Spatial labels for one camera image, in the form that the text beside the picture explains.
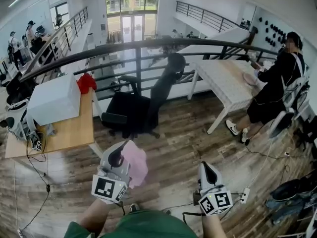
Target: black shorts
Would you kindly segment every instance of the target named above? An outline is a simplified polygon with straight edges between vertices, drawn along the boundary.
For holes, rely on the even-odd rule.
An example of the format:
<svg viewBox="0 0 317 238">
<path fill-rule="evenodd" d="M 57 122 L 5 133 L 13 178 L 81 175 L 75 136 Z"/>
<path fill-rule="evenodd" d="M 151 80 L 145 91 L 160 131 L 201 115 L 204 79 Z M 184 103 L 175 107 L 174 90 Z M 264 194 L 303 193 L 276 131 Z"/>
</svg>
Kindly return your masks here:
<svg viewBox="0 0 317 238">
<path fill-rule="evenodd" d="M 278 114 L 286 110 L 282 101 L 258 104 L 255 100 L 252 101 L 247 113 L 249 115 L 251 123 L 262 122 L 267 124 L 269 121 L 275 119 Z"/>
</svg>

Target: forearm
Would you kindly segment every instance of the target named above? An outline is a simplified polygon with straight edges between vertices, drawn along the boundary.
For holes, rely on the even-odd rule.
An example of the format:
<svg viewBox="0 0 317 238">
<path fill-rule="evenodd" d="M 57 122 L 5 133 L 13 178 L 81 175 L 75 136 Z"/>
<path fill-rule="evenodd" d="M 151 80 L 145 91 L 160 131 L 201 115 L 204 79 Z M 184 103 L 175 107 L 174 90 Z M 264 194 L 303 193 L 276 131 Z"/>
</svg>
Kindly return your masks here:
<svg viewBox="0 0 317 238">
<path fill-rule="evenodd" d="M 204 238 L 227 238 L 217 215 L 202 217 Z"/>
<path fill-rule="evenodd" d="M 96 237 L 98 237 L 105 225 L 108 213 L 108 205 L 97 198 L 79 217 L 78 224 L 89 232 L 95 233 Z"/>
</svg>

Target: patterned tablecloth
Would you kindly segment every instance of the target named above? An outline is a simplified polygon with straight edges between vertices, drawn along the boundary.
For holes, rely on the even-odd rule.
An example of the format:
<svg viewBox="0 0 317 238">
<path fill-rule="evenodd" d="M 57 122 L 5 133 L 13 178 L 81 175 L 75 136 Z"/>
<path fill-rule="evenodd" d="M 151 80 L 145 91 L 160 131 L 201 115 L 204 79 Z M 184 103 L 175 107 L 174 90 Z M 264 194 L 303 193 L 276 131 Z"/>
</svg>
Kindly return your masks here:
<svg viewBox="0 0 317 238">
<path fill-rule="evenodd" d="M 247 107 L 252 101 L 252 87 L 243 73 L 253 75 L 254 69 L 242 60 L 202 60 L 191 66 L 222 101 L 227 111 Z"/>
</svg>

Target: red cloth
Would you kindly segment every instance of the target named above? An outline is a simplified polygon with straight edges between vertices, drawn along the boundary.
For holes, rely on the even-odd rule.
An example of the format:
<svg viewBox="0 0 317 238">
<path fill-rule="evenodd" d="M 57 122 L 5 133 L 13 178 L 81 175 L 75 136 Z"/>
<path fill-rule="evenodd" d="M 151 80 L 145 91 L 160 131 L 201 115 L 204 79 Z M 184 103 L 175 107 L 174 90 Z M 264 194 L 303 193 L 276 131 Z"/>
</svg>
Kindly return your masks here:
<svg viewBox="0 0 317 238">
<path fill-rule="evenodd" d="M 97 89 L 97 84 L 93 77 L 88 73 L 84 73 L 77 81 L 79 90 L 81 94 L 86 94 L 89 91 L 89 87 L 92 87 L 94 90 Z"/>
</svg>

